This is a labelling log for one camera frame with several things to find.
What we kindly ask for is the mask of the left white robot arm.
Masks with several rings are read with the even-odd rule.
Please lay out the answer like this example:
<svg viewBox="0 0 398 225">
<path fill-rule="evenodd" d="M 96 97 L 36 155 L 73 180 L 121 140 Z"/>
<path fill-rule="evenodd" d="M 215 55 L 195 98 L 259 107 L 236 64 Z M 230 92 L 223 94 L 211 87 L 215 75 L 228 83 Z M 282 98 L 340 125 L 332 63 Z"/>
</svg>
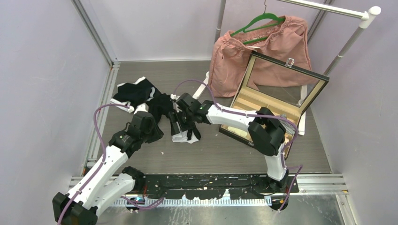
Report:
<svg viewBox="0 0 398 225">
<path fill-rule="evenodd" d="M 155 118 L 147 111 L 134 113 L 126 128 L 115 133 L 100 160 L 66 194 L 53 200 L 55 221 L 59 225 L 94 225 L 101 214 L 127 192 L 144 189 L 143 173 L 128 166 L 111 183 L 109 179 L 143 143 L 163 137 Z"/>
</svg>

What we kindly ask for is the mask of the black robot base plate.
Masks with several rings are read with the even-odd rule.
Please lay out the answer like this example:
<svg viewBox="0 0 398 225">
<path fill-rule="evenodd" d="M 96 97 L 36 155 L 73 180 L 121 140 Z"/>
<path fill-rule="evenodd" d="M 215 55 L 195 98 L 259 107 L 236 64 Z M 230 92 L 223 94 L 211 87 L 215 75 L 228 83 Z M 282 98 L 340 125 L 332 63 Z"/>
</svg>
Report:
<svg viewBox="0 0 398 225">
<path fill-rule="evenodd" d="M 240 200 L 261 199 L 271 194 L 285 195 L 287 191 L 299 191 L 292 175 L 280 185 L 266 174 L 146 174 L 130 194 L 151 199 L 186 197 L 189 200 L 221 199 L 228 195 L 232 200 Z"/>
</svg>

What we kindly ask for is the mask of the white black-trimmed underwear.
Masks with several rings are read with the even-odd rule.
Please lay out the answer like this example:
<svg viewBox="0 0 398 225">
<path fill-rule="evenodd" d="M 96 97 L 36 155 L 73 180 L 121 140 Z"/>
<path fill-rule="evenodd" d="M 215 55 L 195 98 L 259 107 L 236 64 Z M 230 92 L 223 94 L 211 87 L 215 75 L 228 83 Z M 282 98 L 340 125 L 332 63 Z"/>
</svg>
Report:
<svg viewBox="0 0 398 225">
<path fill-rule="evenodd" d="M 186 114 L 176 108 L 168 114 L 170 120 L 172 142 L 195 143 L 201 139 L 201 134 L 194 121 L 188 120 Z"/>
</svg>

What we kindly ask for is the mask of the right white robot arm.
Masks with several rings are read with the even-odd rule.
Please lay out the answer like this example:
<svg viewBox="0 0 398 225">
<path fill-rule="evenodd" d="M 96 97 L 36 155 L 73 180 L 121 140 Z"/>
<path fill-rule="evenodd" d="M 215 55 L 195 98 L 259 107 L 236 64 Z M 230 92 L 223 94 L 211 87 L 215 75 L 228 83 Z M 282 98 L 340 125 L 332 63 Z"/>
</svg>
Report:
<svg viewBox="0 0 398 225">
<path fill-rule="evenodd" d="M 246 111 L 209 100 L 201 103 L 188 93 L 182 94 L 174 102 L 185 123 L 226 125 L 247 132 L 253 148 L 264 155 L 269 188 L 280 192 L 286 187 L 289 172 L 282 161 L 286 130 L 268 108 Z"/>
</svg>

